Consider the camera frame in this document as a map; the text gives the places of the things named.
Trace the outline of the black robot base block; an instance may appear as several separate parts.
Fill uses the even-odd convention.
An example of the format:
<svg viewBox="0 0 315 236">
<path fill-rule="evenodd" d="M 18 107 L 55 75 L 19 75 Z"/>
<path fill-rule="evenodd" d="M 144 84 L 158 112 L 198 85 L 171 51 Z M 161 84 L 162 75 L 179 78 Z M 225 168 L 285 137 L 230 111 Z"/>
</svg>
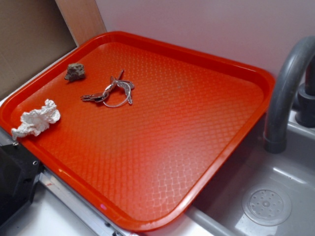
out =
<svg viewBox="0 0 315 236">
<path fill-rule="evenodd" d="M 29 207 L 43 166 L 23 145 L 0 147 L 0 227 Z"/>
</svg>

